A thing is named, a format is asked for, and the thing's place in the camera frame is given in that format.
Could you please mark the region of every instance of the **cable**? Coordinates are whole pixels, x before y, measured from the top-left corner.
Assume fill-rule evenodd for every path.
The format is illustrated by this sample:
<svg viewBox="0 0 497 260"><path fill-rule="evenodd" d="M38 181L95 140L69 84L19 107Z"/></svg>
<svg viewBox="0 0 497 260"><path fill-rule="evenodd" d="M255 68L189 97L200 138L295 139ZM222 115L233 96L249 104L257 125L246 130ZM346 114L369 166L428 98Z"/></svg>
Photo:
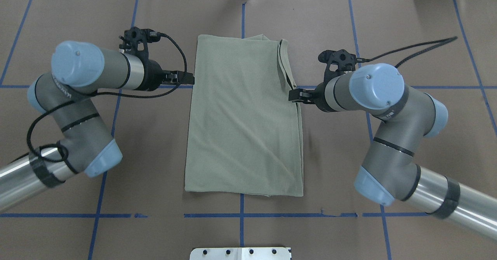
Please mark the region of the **cable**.
<svg viewBox="0 0 497 260"><path fill-rule="evenodd" d="M61 145L60 143L52 143L52 144L49 144L49 145L43 145L40 147L40 151L43 149L43 148L48 148L48 147L57 147L59 149L59 152L60 150L63 150L64 152L62 152L62 158L61 159L58 159L58 160L53 160L53 159L49 159L49 158L46 158L46 157L43 157L41 154L39 154L36 150L34 150L34 147L31 143L31 134L33 133L33 130L34 130L34 127L36 126L36 124L42 120L43 118L45 118L47 115L49 115L50 113L53 113L54 111L58 110L58 109L61 109L65 106L69 106L71 104L74 104L73 101L69 101L69 102L65 102L61 105L58 105L56 106L55 108L51 109L51 110L48 110L46 111L45 113L43 113L42 115L38 116L38 118L36 118L32 124L30 125L30 128L28 129L28 133L26 135L26 143L28 145L28 149L30 150L30 152L32 154L35 154L37 157L40 157L41 159L45 160L45 161L48 161L48 162L52 162L52 163L57 163L57 162L63 162L65 160L67 160L67 157L69 156L69 151L67 150L67 148L63 145Z"/></svg>
<svg viewBox="0 0 497 260"><path fill-rule="evenodd" d="M433 46L430 46L428 47L427 49L423 49L422 51L417 51L416 53L412 54L412 55L409 55L407 56L406 58L404 58L402 61L400 61L397 65L395 65L396 68L400 67L402 64L404 64L405 62L407 62L408 60L411 60L412 58L418 56L418 55L421 55L423 53L426 53L428 51L431 51L433 49L436 49L437 47L440 47L440 46L443 46L443 45L446 45L446 44L449 44L451 42L454 42L455 40L457 39L457 37L450 37L450 38L447 38L445 40L445 42L440 42L439 44L435 44Z"/></svg>
<svg viewBox="0 0 497 260"><path fill-rule="evenodd" d="M159 35L160 37L165 37L165 38L169 39L172 42L172 44L174 44L174 46L176 46L176 49L178 49L179 53L181 54L181 57L183 58L184 72L187 73L188 72L188 66L186 64L186 56L183 53L183 51L181 50L181 48L179 47L179 45L174 41L174 39L172 39L170 36L168 36L165 33L159 33L159 32L157 32L157 35ZM167 92L165 92L163 94L151 95L151 96L129 95L129 94L115 93L115 92L99 92L99 93L93 94L91 96L112 95L112 96L121 96L121 97L127 97L127 98L151 99L151 98L163 97L165 95L168 95L168 94L174 92L174 90L178 89L178 87L179 87L180 84L181 84L181 80L178 79L178 83L171 90L169 90L169 91L167 91Z"/></svg>
<svg viewBox="0 0 497 260"><path fill-rule="evenodd" d="M433 40L431 42L421 42L420 44L413 44L413 45L409 45L409 46L406 46L406 47L403 47L403 48L400 48L400 49L395 49L395 50L392 50L392 51L388 51L387 53L383 53L381 55L378 55L374 58L371 58L371 59L366 59L366 58L357 58L357 61L359 63L366 63L366 62L371 62L371 61L374 61L378 58L381 58L383 56L386 56L386 55L389 55L389 54L392 54L392 53L396 53L396 52L399 52L399 51L404 51L405 49L411 49L413 47L417 47L417 46L422 46L422 45L427 45L427 44L435 44L433 46L430 46L428 47L427 49L423 49L422 51L418 51L412 55L409 55L408 57L404 58L402 61L400 61L397 65L395 65L396 68L400 67L400 65L404 64L405 62L407 62L408 60L418 56L418 55L421 55L423 53L426 53L428 51L431 51L433 49L436 49L437 47L440 47L440 46L443 46L443 45L446 45L446 44L449 44L451 42L454 42L455 40L457 39L457 37L449 37L449 38L445 38L445 39L440 39L440 40Z"/></svg>
<svg viewBox="0 0 497 260"><path fill-rule="evenodd" d="M160 37L165 37L165 38L169 39L172 42L172 44L174 44L174 46L178 49L179 53L181 54L181 57L183 58L184 72L187 73L188 72L188 65L186 63L186 56L183 53L183 51L181 50L181 47L179 47L179 45L169 35L167 35L165 33L160 33L160 32L157 32L157 35L159 35ZM178 78L178 83L176 84L176 86L174 86L171 90L169 90L169 91L167 91L167 92L165 92L163 94L158 94L158 95L139 96L139 95L128 95L128 94L114 93L114 92L99 92L99 93L96 93L96 94L93 94L93 95L88 95L88 96L89 97L94 97L94 96L100 96L100 95L112 95L112 96L121 96L121 97L138 98L138 99L158 98L158 97L163 97L165 95L169 95L170 93L174 92L174 90L178 89L179 85L181 84L181 80L182 79L183 79L183 77L181 77L181 79ZM63 103L61 105L58 105L58 106L54 107L53 109L46 111L45 113L43 113L42 115L40 115L38 118L36 118L32 122L32 124L30 125L30 128L28 129L27 135L26 135L26 143L28 145L28 149L30 150L30 152L32 152L33 154L35 154L37 157L39 157L39 158L41 158L41 159L43 159L45 161L52 162L52 163L63 162L63 161L67 160L67 158L69 157L69 150L67 149L67 147L61 145L60 142L51 143L49 145L41 145L40 146L40 150L42 150L43 148L56 147L59 150L59 153L61 154L61 157L62 157L61 159L53 160L53 159L49 159L49 158L43 157L40 153L38 153L38 152L36 152L36 150L34 150L34 147L33 147L32 143L31 143L31 135L33 133L33 130L34 130L36 124L38 124L38 122L40 122L43 118L45 118L46 116L50 115L54 111L57 111L58 109L61 109L61 108L65 107L65 106L69 106L71 104L74 104L74 102L73 101L68 101L68 102L65 102L65 103ZM24 154L23 156L18 157L14 161L17 161L18 159L21 159L22 157L24 157L26 155L27 154Z"/></svg>

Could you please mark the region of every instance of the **folded towel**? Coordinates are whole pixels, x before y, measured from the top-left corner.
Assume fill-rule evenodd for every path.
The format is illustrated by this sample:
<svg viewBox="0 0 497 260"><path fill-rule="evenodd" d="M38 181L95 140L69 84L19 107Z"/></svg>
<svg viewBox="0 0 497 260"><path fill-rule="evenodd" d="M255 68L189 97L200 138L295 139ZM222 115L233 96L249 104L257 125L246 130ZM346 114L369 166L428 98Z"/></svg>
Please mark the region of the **folded towel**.
<svg viewBox="0 0 497 260"><path fill-rule="evenodd" d="M186 191L303 196L300 105L288 42L200 35Z"/></svg>

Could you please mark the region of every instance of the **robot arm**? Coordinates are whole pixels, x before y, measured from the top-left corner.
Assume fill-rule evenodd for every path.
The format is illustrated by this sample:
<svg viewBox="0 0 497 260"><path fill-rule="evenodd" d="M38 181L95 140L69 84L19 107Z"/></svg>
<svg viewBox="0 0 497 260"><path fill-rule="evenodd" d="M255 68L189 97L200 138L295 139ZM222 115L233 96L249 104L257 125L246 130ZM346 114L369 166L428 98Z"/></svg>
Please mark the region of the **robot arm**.
<svg viewBox="0 0 497 260"><path fill-rule="evenodd" d="M363 110L382 120L359 168L355 189L389 206L397 199L497 240L497 199L412 163L423 137L436 136L448 119L444 104L405 85L387 64L355 70L355 55L325 51L325 81L316 90L295 89L289 101L316 104L325 112ZM338 64L336 72L328 70Z"/></svg>
<svg viewBox="0 0 497 260"><path fill-rule="evenodd" d="M52 72L30 86L28 99L40 113L51 113L64 138L0 169L0 212L75 174L94 177L121 161L122 153L90 99L99 88L152 91L160 84L194 83L186 68L165 71L149 60L147 42L158 42L160 35L133 27L121 37L124 53L87 42L57 46Z"/></svg>

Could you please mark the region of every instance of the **blue tape grid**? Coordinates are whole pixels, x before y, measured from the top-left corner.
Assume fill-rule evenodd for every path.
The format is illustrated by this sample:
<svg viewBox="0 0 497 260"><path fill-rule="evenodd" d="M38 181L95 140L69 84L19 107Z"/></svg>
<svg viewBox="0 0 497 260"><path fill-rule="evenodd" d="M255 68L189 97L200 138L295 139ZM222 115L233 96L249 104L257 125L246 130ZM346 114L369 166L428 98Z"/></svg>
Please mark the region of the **blue tape grid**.
<svg viewBox="0 0 497 260"><path fill-rule="evenodd" d="M14 50L16 48L17 41L19 39L19 36L21 34L21 31L23 29L27 14L30 10L30 6L33 0L29 0L26 10L23 14L23 19L21 20L21 23L19 25L19 28L16 33L16 37L14 39L14 42L12 44L12 47L10 49L9 56L7 58L7 61L5 63L5 67L2 71L2 75L0 77L0 88L6 88L6 89L19 89L19 88L28 88L29 85L3 85L3 80L5 79L5 76L7 74L7 69L9 68L10 60L12 58L12 55L14 54ZM133 11L133 17L132 17L132 24L131 26L134 25L135 23L135 18L136 18L136 10L138 8L138 1L135 0L135 7ZM457 5L457 1L453 0L454 3L454 9L456 13L456 17L461 29L461 33L465 42L465 45L467 47L467 52L470 56L470 60L474 69L474 73L477 77L478 84L479 86L413 86L414 88L417 89L479 89L481 90L481 94L483 95L483 99L485 101L485 105L488 111L488 115L490 116L490 121L492 123L492 126L494 128L494 132L497 136L497 126L495 124L495 119L492 114L492 110L490 108L490 105L488 103L487 95L485 90L495 90L497 89L497 86L483 86L483 83L481 82L481 77L478 72L478 68L476 67L476 63L474 61L474 56L471 51L471 47L469 46L469 42L467 41L466 37L466 32L463 27L463 23L461 21L461 17L459 14L459 8ZM355 51L358 56L359 55L359 43L357 40L357 31L355 28L355 20L354 20L354 15L353 15L353 4L352 0L348 0L349 4L349 11L350 11L350 20L353 28L353 36L354 36L354 43L355 43ZM242 4L242 38L245 38L245 3ZM162 85L160 88L172 88L172 85ZM192 85L181 85L179 88L182 89L191 89L193 88ZM316 86L299 86L299 88L305 88L305 89L314 89ZM117 120L117 113L119 110L119 104L120 104L121 97L117 98L116 101L116 108L114 111L114 119L112 123L112 130L111 134L114 136L115 132L115 124ZM368 133L370 140L373 138L373 132L371 129L371 118L370 115L367 113L366 114L366 122L368 126ZM101 182L101 189L98 197L98 204L97 204L97 209L95 214L64 214L64 213L4 213L0 214L0 218L94 218L94 230L92 233L92 241L90 243L90 248L89 248L89 255L88 259L92 259L92 254L94 250L94 245L96 241L96 233L98 230L98 221L100 218L147 218L148 216L143 215L143 214L102 214L101 213L101 205L103 201L103 193L105 190L105 182L107 179L107 173L104 173L102 182ZM362 217L380 217L382 219L382 224L383 224L383 229L384 229L384 238L385 238L385 245L387 249L387 257L389 260L392 259L392 254L391 254L391 249L390 249L390 240L389 240L389 235L388 235L388 227L387 227L387 220L386 218L394 218L394 217L427 217L429 216L426 213L423 212L396 212L396 213L390 213L390 212L385 212L385 209L383 206L380 206L380 212L372 212L372 213L363 213ZM213 213L213 214L184 214L185 218L239 218L240 219L240 246L244 246L244 218L281 218L281 217L287 217L287 218L340 218L340 217L357 217L356 213L342 213L339 216L334 216L334 215L325 215L323 212L321 213L245 213L245 196L243 194L240 194L240 212L239 213Z"/></svg>

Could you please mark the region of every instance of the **light blue joint cap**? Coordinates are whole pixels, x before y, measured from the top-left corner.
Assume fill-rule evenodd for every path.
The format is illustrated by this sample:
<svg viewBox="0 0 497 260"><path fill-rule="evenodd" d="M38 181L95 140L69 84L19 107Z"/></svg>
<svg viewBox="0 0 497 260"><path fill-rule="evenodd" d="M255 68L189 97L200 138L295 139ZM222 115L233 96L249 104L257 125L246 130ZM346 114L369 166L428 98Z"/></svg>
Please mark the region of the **light blue joint cap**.
<svg viewBox="0 0 497 260"><path fill-rule="evenodd" d="M438 133L445 128L445 125L447 125L447 121L449 121L449 111L447 111L447 108L444 104L442 104L440 101L437 101L437 99L432 97L430 94L426 95L431 98L433 104L435 105L435 122L433 122L433 127L431 127L431 130L428 132L428 134L425 134L424 137L432 138L438 135Z"/></svg>
<svg viewBox="0 0 497 260"><path fill-rule="evenodd" d="M46 113L47 111L44 110L41 106L40 103L38 102L38 99L36 99L36 82L38 82L38 79L36 79L32 85L28 88L28 102L35 108L37 111L40 113Z"/></svg>
<svg viewBox="0 0 497 260"><path fill-rule="evenodd" d="M105 173L113 166L119 164L121 159L123 159L123 154L119 150L116 140L112 140L88 165L85 174L89 177L95 177L101 173Z"/></svg>
<svg viewBox="0 0 497 260"><path fill-rule="evenodd" d="M67 40L52 54L52 73L60 82L83 87L94 83L102 74L105 60L102 51L88 42Z"/></svg>
<svg viewBox="0 0 497 260"><path fill-rule="evenodd" d="M390 206L395 198L378 180L376 180L363 166L354 182L355 189L369 200L384 206Z"/></svg>
<svg viewBox="0 0 497 260"><path fill-rule="evenodd" d="M404 92L404 81L394 66L380 63L355 71L350 77L348 88L361 106L383 110L399 102Z"/></svg>

